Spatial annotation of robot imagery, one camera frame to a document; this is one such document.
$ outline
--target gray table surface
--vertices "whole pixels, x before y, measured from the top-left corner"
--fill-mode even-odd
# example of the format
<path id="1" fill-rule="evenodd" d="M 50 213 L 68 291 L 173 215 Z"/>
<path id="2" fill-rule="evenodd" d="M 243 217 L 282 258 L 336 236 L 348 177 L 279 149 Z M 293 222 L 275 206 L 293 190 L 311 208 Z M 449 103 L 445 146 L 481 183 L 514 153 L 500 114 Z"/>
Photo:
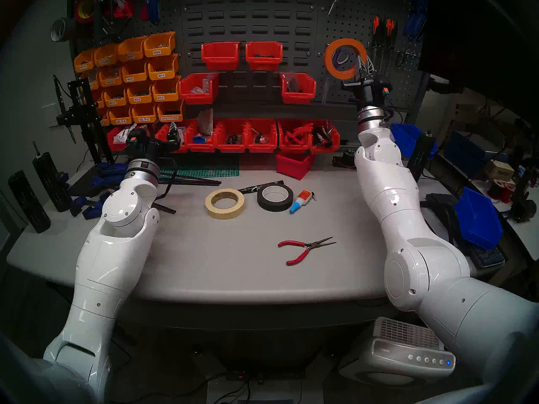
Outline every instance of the gray table surface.
<path id="1" fill-rule="evenodd" d="M 205 186 L 172 186 L 160 201 L 177 213 L 161 212 L 148 259 L 133 295 L 153 300 L 209 304 L 285 304 L 385 296 L 385 242 L 380 225 L 363 201 L 356 171 L 331 166 L 317 156 L 301 180 L 275 172 L 274 156 L 254 155 L 238 177 L 219 178 L 219 188 L 242 188 L 283 179 L 297 195 L 314 191 L 294 214 L 263 210 L 248 194 L 245 210 L 231 220 L 216 220 L 205 209 Z M 447 193 L 437 181 L 420 179 L 421 198 Z M 37 234 L 28 226 L 8 255 L 8 263 L 49 281 L 72 286 L 80 249 L 97 219 L 45 210 L 51 227 Z M 424 212 L 438 233 L 441 224 Z M 298 265 L 286 266 L 302 248 L 283 240 L 312 242 L 333 236 L 337 244 L 313 250 Z"/>

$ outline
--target duct tape roll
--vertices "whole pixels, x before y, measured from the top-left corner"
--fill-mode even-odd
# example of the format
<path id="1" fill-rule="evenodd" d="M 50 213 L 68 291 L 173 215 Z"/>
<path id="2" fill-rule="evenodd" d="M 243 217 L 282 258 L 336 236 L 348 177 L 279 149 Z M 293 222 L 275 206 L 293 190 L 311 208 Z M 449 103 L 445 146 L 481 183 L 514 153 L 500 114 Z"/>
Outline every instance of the duct tape roll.
<path id="1" fill-rule="evenodd" d="M 229 209 L 218 209 L 214 204 L 223 198 L 231 198 L 236 204 Z M 232 188 L 213 191 L 206 197 L 206 210 L 214 219 L 227 220 L 239 215 L 245 208 L 245 197 L 241 192 Z"/>
<path id="2" fill-rule="evenodd" d="M 350 79 L 353 78 L 356 73 L 356 65 L 348 70 L 337 70 L 333 66 L 333 54 L 341 46 L 350 46 L 356 52 L 357 55 L 361 57 L 363 63 L 367 65 L 367 51 L 365 47 L 355 39 L 338 39 L 332 41 L 328 47 L 326 47 L 326 52 L 324 53 L 324 65 L 328 72 L 337 79 Z"/>
<path id="3" fill-rule="evenodd" d="M 257 193 L 258 205 L 267 211 L 284 211 L 294 202 L 294 192 L 286 185 L 267 184 Z"/>

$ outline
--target wall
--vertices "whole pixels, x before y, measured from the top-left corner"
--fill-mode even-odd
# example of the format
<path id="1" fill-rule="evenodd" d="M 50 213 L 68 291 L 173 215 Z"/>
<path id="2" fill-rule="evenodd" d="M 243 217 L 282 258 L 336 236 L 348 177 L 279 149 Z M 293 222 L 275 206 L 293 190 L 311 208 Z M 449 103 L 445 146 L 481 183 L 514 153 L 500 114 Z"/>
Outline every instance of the wall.
<path id="1" fill-rule="evenodd" d="M 3 120 L 0 189 L 21 215 L 8 187 L 8 178 L 14 172 L 24 170 L 41 203 L 48 200 L 32 165 L 35 156 L 32 140 L 36 141 L 41 152 L 51 153 L 58 170 L 70 175 L 87 150 L 80 127 L 73 128 L 77 140 L 75 145 L 64 127 L 48 127 L 42 109 L 57 101 L 53 74 L 64 88 L 67 81 L 75 79 L 69 44 L 53 43 L 50 39 L 52 23 L 66 14 L 66 2 L 34 0 L 0 49 L 0 113 Z M 8 205 L 6 208 L 21 225 L 20 218 Z"/>

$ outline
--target green cutting mat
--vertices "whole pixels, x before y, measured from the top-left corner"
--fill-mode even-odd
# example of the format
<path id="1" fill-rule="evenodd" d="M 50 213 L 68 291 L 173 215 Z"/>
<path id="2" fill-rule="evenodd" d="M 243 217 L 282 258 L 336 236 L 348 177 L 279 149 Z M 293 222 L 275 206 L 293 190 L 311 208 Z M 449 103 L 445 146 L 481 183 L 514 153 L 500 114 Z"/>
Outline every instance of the green cutting mat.
<path id="1" fill-rule="evenodd" d="M 195 178 L 219 178 L 239 176 L 239 156 L 221 154 L 189 154 L 176 158 L 178 174 Z M 170 179 L 163 172 L 173 173 L 172 166 L 163 166 L 159 179 Z"/>

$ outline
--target black tape roll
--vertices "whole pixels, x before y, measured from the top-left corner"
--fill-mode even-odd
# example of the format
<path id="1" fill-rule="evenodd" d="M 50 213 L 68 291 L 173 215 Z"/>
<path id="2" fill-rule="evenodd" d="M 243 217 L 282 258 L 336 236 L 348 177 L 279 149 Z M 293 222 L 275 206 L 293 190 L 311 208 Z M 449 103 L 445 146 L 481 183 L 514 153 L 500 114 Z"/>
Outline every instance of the black tape roll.
<path id="1" fill-rule="evenodd" d="M 283 201 L 271 201 L 264 195 L 268 195 L 272 192 L 279 192 L 285 196 Z M 294 203 L 294 192 L 286 185 L 280 184 L 267 184 L 261 187 L 257 192 L 258 205 L 267 211 L 284 211 L 290 208 Z"/>

